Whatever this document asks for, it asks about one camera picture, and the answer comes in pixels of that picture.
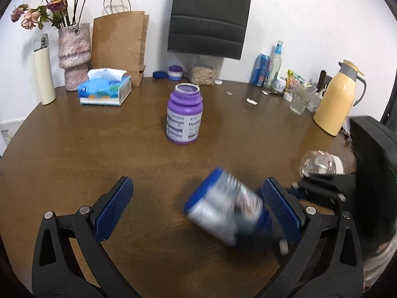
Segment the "pink speckled vase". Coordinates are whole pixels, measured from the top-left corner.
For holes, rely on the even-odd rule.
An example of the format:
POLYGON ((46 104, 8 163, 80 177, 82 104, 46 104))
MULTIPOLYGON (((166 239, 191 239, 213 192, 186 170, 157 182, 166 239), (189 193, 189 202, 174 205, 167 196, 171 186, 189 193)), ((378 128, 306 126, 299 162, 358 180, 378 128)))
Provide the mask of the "pink speckled vase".
POLYGON ((72 25, 59 30, 59 67, 64 70, 65 89, 74 92, 88 80, 91 61, 90 24, 72 25))

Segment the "blue bottle cap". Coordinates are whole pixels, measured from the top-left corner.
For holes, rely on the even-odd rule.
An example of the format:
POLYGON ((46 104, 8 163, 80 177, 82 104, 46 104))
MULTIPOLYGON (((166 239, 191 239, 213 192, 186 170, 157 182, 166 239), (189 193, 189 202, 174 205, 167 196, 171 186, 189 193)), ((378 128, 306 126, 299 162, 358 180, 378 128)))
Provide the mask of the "blue bottle cap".
POLYGON ((167 73, 165 71, 154 71, 153 78, 154 79, 166 79, 167 73))

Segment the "black paper bag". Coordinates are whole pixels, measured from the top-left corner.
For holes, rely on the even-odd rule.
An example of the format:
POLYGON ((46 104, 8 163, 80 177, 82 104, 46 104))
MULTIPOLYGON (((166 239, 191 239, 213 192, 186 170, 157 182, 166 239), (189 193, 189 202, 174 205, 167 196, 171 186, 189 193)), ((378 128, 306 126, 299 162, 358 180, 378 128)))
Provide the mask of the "black paper bag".
POLYGON ((240 60, 251 0, 173 0, 167 50, 240 60))

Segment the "blue drink can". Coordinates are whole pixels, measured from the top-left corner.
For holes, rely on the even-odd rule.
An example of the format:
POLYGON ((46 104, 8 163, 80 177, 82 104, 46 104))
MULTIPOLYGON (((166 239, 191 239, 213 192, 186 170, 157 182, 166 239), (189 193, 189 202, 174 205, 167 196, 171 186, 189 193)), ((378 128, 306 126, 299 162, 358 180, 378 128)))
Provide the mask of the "blue drink can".
POLYGON ((257 87, 263 86, 266 75, 268 73, 269 62, 270 62, 269 56, 263 54, 258 55, 254 63, 253 72, 250 78, 250 83, 252 85, 257 87))

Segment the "yellow thermal jug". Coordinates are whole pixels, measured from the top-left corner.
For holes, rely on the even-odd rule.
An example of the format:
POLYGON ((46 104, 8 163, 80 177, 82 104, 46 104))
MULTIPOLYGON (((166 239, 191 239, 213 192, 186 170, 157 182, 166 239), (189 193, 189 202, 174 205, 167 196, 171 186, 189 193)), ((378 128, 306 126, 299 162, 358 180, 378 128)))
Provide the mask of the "yellow thermal jug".
POLYGON ((335 137, 343 126, 352 107, 358 105, 367 90, 364 73, 346 59, 338 63, 339 72, 331 79, 314 122, 326 133, 335 137))

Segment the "white paper scrap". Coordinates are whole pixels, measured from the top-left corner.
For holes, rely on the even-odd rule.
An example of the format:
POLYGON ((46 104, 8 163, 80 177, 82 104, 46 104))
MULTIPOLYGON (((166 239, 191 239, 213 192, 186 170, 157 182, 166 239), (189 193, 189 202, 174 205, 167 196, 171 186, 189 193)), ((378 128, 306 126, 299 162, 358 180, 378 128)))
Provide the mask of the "white paper scrap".
POLYGON ((247 98, 247 99, 246 99, 246 102, 249 103, 249 104, 251 104, 251 105, 254 105, 254 106, 256 106, 256 105, 258 104, 258 102, 254 101, 254 100, 252 100, 252 99, 250 99, 250 98, 247 98))

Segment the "blue supplement bottle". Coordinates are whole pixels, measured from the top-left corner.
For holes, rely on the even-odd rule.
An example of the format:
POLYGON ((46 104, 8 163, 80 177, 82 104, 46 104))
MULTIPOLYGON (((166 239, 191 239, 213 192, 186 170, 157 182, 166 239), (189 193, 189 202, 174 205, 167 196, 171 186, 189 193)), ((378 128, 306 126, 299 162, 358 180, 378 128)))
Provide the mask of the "blue supplement bottle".
POLYGON ((191 194, 184 214, 227 246, 235 246, 241 236, 272 233, 264 200, 222 168, 214 169, 191 194))

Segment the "snack packets pile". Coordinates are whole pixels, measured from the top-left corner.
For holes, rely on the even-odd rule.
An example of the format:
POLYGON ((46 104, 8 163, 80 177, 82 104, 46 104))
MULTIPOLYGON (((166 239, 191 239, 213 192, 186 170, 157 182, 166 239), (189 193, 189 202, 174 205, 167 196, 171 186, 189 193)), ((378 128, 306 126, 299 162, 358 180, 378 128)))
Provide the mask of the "snack packets pile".
POLYGON ((291 69, 287 71, 285 82, 286 85, 284 92, 289 94, 293 94, 298 85, 305 87, 310 94, 313 94, 317 90, 316 86, 312 82, 305 80, 302 76, 291 69))

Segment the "clear plastic bottle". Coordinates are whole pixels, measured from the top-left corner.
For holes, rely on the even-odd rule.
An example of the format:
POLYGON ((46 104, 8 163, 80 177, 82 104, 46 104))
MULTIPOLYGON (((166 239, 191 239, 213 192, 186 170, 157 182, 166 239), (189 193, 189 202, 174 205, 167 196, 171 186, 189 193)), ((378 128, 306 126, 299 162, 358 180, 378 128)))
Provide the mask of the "clear plastic bottle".
POLYGON ((307 152, 299 165, 301 177, 309 177, 313 174, 344 174, 344 165, 340 157, 328 153, 327 151, 307 152))

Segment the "blue tissue box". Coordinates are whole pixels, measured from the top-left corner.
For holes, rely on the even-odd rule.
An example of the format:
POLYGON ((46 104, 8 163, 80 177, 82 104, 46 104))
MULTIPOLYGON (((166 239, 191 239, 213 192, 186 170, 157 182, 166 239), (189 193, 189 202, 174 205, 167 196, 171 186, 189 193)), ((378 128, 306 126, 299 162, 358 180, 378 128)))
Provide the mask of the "blue tissue box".
POLYGON ((78 86, 82 105, 121 106, 132 90, 131 76, 120 69, 91 69, 78 86))

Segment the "clear jar of grains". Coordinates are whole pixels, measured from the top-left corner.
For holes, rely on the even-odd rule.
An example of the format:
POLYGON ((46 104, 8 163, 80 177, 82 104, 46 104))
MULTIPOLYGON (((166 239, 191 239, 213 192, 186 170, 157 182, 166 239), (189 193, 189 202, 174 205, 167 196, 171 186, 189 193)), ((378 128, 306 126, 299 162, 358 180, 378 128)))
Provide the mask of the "clear jar of grains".
POLYGON ((214 85, 222 64, 221 57, 193 55, 187 67, 187 78, 195 85, 214 85))

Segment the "purple supplement bottle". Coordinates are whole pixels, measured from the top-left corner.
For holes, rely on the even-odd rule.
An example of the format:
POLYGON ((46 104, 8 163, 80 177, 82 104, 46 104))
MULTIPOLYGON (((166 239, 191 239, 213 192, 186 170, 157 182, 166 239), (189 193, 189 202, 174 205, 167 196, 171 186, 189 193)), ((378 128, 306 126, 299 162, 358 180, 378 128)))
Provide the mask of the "purple supplement bottle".
POLYGON ((199 136, 202 113, 200 87, 193 83, 177 84, 167 103, 167 138, 183 145, 194 142, 199 136))

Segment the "white cardboard box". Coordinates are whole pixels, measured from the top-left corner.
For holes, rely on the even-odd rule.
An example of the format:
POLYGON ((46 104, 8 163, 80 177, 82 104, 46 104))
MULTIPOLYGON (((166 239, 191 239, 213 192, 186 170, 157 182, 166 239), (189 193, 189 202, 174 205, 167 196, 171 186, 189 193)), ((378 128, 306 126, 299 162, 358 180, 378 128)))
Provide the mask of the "white cardboard box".
POLYGON ((1 155, 4 154, 7 146, 23 122, 24 120, 21 119, 1 123, 1 155))

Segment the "brown paper bag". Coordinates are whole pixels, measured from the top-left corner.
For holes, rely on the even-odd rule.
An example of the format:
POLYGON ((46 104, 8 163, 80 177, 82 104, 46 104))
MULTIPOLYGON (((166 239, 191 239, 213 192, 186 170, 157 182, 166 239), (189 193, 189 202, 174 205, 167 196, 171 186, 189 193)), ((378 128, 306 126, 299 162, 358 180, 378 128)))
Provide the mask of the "brown paper bag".
POLYGON ((139 87, 145 71, 145 45, 149 15, 133 11, 129 0, 104 0, 105 15, 94 19, 92 59, 94 69, 126 71, 139 87))

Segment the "cream thermos bottle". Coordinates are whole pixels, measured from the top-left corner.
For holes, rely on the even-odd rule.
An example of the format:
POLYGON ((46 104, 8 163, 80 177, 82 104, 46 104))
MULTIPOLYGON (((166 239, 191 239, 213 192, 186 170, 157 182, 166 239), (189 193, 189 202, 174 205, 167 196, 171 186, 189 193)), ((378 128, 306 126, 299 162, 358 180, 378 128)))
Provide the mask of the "cream thermos bottle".
POLYGON ((41 103, 47 105, 56 100, 50 66, 48 34, 34 39, 33 55, 41 103))

